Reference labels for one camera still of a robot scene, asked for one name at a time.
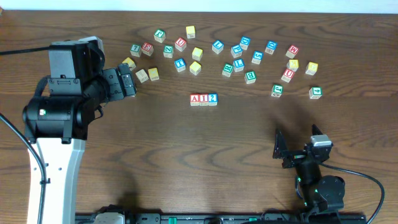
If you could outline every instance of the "white wall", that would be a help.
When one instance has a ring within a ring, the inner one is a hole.
[[[398,13],[398,0],[0,0],[4,9]]]

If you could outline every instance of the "wooden table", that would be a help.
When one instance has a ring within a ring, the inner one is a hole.
[[[188,47],[175,51],[173,59],[163,57],[164,45],[154,40],[154,31],[165,30],[164,43],[173,44],[189,25],[196,27],[196,39],[188,39]],[[137,82],[135,98],[110,103],[104,118],[90,124],[78,212],[110,203],[174,213],[303,207],[294,192],[295,171],[272,159],[274,130],[283,129],[291,149],[302,149],[315,123],[335,145],[326,163],[379,179],[386,200],[374,222],[396,223],[398,16],[5,11],[0,17],[2,51],[91,35],[104,42],[106,68],[129,57],[133,43],[154,44],[151,57],[133,59],[138,69],[157,67],[160,80]],[[255,84],[245,84],[243,72],[221,75],[242,35],[252,38],[242,58],[245,71],[257,73]],[[216,39],[225,43],[219,55],[211,50]],[[275,54],[252,64],[253,52],[264,51],[268,40],[278,42]],[[280,78],[291,44],[300,48],[300,68],[284,83]],[[204,50],[202,71],[177,73],[174,60],[184,58],[189,66],[194,47]],[[309,61],[319,63],[314,77],[304,74]],[[0,57],[0,111],[21,130],[22,109],[49,68],[47,52]],[[284,86],[279,99],[270,97],[273,83]],[[314,85],[323,88],[319,100],[308,99]],[[189,94],[211,92],[219,94],[218,106],[190,106]],[[28,153],[3,124],[0,136],[0,223],[24,223]],[[376,184],[322,172],[345,179],[344,211],[370,217],[380,197]]]

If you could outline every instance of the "cube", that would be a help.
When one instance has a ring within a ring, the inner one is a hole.
[[[286,56],[293,59],[297,55],[297,52],[299,52],[299,49],[296,46],[291,45],[286,52]]]
[[[184,71],[185,70],[184,59],[180,58],[180,59],[174,61],[174,66],[178,72]]]
[[[243,36],[241,39],[241,42],[239,43],[239,46],[241,46],[241,48],[243,50],[247,50],[249,47],[249,44],[250,44],[250,38]]]
[[[126,63],[129,65],[130,71],[132,71],[133,69],[136,68],[136,64],[134,63],[133,60],[131,60],[130,58],[126,58],[124,59],[124,61],[122,63]]]
[[[159,79],[159,73],[157,72],[157,68],[148,69],[149,78],[151,81],[155,81]]]
[[[246,74],[244,74],[244,81],[246,82],[246,84],[254,83],[256,82],[256,79],[257,76],[254,71],[246,72]]]
[[[319,99],[322,96],[322,88],[312,87],[310,90],[310,99]]]
[[[223,68],[223,75],[225,75],[226,77],[231,77],[232,69],[233,69],[232,65],[225,63]]]
[[[217,106],[218,103],[218,95],[217,93],[209,94],[209,106]]]
[[[282,96],[282,93],[284,92],[284,87],[281,85],[274,85],[272,87],[272,91],[271,91],[271,96],[273,97],[280,97]]]
[[[299,60],[292,60],[292,59],[289,60],[289,61],[287,62],[286,67],[287,67],[288,69],[290,69],[291,71],[296,72],[297,69],[299,69]]]
[[[216,42],[211,46],[211,49],[216,52],[216,54],[219,54],[224,50],[224,44],[221,41],[216,40]]]
[[[163,43],[163,41],[166,39],[166,32],[164,32],[164,30],[157,29],[155,31],[154,37],[156,41]]]
[[[192,59],[200,61],[202,56],[203,56],[203,50],[195,47],[192,52]]]
[[[154,46],[145,42],[141,47],[142,53],[151,56],[154,53]]]
[[[199,106],[208,106],[209,105],[209,94],[201,94],[199,96]]]
[[[232,57],[234,57],[234,58],[240,57],[242,55],[242,52],[243,52],[243,50],[242,50],[241,46],[239,46],[239,45],[235,45],[235,46],[231,47],[231,54],[232,54]]]
[[[187,38],[195,38],[195,26],[187,26]]]
[[[148,78],[148,75],[147,75],[147,73],[145,72],[144,69],[139,70],[139,71],[136,73],[136,75],[137,75],[138,80],[139,80],[141,83],[143,83],[143,82],[145,82],[146,80],[149,79],[149,78]]]
[[[190,101],[191,106],[199,106],[199,94],[191,94]]]
[[[280,79],[288,83],[291,81],[293,76],[294,76],[294,72],[289,69],[286,69],[284,74],[282,75],[282,78],[280,78]]]
[[[272,55],[276,49],[276,47],[278,46],[277,42],[274,41],[268,41],[267,47],[266,47],[266,53]]]
[[[201,71],[201,65],[198,62],[193,62],[191,66],[189,66],[189,71],[194,75],[198,75]]]
[[[173,58],[173,46],[171,45],[165,45],[163,49],[163,56],[168,57],[168,58]]]
[[[235,72],[240,72],[243,71],[244,68],[244,62],[243,59],[237,59],[234,61],[234,71]]]
[[[132,56],[140,57],[141,56],[141,46],[137,44],[133,44],[130,49],[130,53]]]
[[[305,73],[307,75],[315,75],[317,70],[318,70],[318,64],[310,62],[310,63],[308,63],[307,67],[305,68]]]
[[[175,41],[175,48],[179,51],[183,51],[187,47],[187,41],[179,37]]]
[[[262,52],[255,51],[253,54],[253,58],[251,59],[251,63],[256,63],[259,65],[261,63],[262,56],[264,56]]]

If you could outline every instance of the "toy block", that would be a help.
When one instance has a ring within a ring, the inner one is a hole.
[[[256,82],[256,79],[257,76],[254,71],[246,72],[246,74],[244,74],[244,81],[246,82],[246,84],[254,83]]]
[[[192,52],[192,59],[200,61],[202,56],[203,56],[203,50],[195,47]]]
[[[297,52],[299,52],[299,49],[296,46],[291,45],[286,52],[286,56],[293,59],[297,55]]]
[[[237,59],[234,61],[234,71],[235,72],[240,72],[243,71],[244,69],[244,62],[243,59]]]
[[[126,63],[129,65],[130,71],[132,71],[133,69],[136,68],[136,64],[134,63],[133,60],[131,60],[130,58],[126,58],[124,59],[124,61],[122,63]]]
[[[187,47],[187,41],[181,37],[175,41],[175,48],[179,51],[183,51]]]
[[[226,77],[231,77],[233,68],[234,67],[232,65],[225,63],[224,68],[223,68],[223,75],[225,75]]]
[[[250,38],[249,37],[242,37],[241,42],[239,43],[239,46],[241,46],[241,48],[243,50],[247,50],[250,44]]]
[[[187,38],[195,38],[195,26],[187,26]]]
[[[273,97],[280,97],[282,96],[282,93],[284,92],[284,87],[281,85],[274,85],[272,87],[272,91],[271,91],[271,96]]]
[[[209,94],[201,94],[199,96],[199,106],[208,106],[209,105]]]
[[[174,61],[174,66],[178,72],[184,71],[185,70],[184,59],[180,58],[180,59]]]
[[[218,103],[218,95],[217,93],[209,94],[209,106],[217,106]]]
[[[133,44],[130,49],[130,53],[132,56],[140,57],[141,56],[141,46],[137,44]]]
[[[240,57],[242,55],[242,52],[243,52],[243,50],[242,50],[241,46],[239,46],[239,45],[235,45],[235,46],[231,47],[231,54],[232,54],[232,57],[234,57],[234,58]]]
[[[289,60],[289,61],[287,62],[286,67],[287,67],[288,69],[290,69],[291,71],[296,72],[297,69],[299,69],[299,60],[292,60],[292,59]]]
[[[198,62],[193,62],[191,66],[189,66],[189,71],[194,75],[198,75],[201,71],[201,65]]]
[[[216,42],[211,46],[211,49],[216,52],[216,54],[219,54],[224,50],[224,44],[221,41],[216,40]]]
[[[199,94],[191,94],[190,101],[191,101],[191,106],[199,106]]]
[[[259,65],[261,63],[262,56],[264,56],[262,52],[255,51],[253,54],[253,58],[251,59],[251,63],[256,63]]]
[[[145,42],[141,47],[142,53],[151,56],[154,53],[154,46]]]
[[[164,30],[157,29],[155,31],[154,37],[156,41],[163,43],[163,41],[166,39],[166,32],[164,32]]]
[[[143,83],[143,82],[145,82],[146,80],[149,79],[149,78],[148,78],[148,75],[147,75],[147,73],[145,72],[144,69],[141,69],[141,70],[139,70],[138,72],[136,72],[136,75],[137,75],[138,80],[139,80],[141,83]]]
[[[266,47],[266,53],[268,54],[274,54],[274,51],[276,49],[276,47],[278,46],[277,42],[274,41],[268,41],[267,47]]]
[[[286,69],[284,74],[282,75],[282,78],[280,78],[280,79],[288,83],[291,81],[293,76],[294,76],[294,72],[289,69]]]
[[[307,75],[315,75],[317,70],[318,70],[318,64],[310,62],[310,63],[308,63],[307,67],[305,68],[305,73]]]
[[[310,99],[319,99],[322,96],[322,88],[312,87],[310,90]]]
[[[159,79],[159,73],[157,72],[157,68],[148,69],[149,78],[151,81],[155,81]]]
[[[171,45],[165,45],[163,49],[163,56],[168,57],[168,58],[173,58],[173,46]]]

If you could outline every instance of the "wood grain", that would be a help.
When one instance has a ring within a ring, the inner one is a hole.
[[[165,44],[185,37],[195,25],[196,39],[183,52],[164,58],[153,38],[166,31]],[[291,149],[308,141],[316,123],[335,147],[327,164],[364,172],[386,188],[375,223],[396,223],[398,215],[398,16],[362,14],[248,14],[175,12],[44,12],[5,11],[0,17],[0,50],[49,45],[56,40],[97,35],[105,46],[106,67],[130,56],[131,44],[150,42],[151,57],[134,58],[138,71],[157,67],[160,80],[137,83],[135,98],[110,103],[105,117],[89,127],[89,139],[78,181],[78,212],[110,203],[163,212],[261,212],[266,208],[302,207],[294,194],[294,170],[272,159],[274,129],[280,127]],[[245,71],[257,73],[255,84],[243,72],[221,75],[231,63],[230,47],[242,35],[252,38],[242,58]],[[211,44],[225,43],[219,55]],[[268,40],[278,42],[273,56],[250,63]],[[280,99],[271,86],[288,58],[287,48],[300,48],[300,68],[283,83]],[[204,50],[197,77],[177,73],[173,60],[192,60]],[[319,63],[314,77],[304,74],[309,61]],[[23,107],[38,80],[49,75],[46,52],[0,58],[0,111],[20,129]],[[324,96],[309,100],[311,86]],[[191,93],[217,92],[216,107],[194,107]],[[29,159],[22,143],[0,124],[0,223],[24,223],[29,197]],[[345,211],[368,217],[379,201],[369,180],[322,169],[346,181]]]

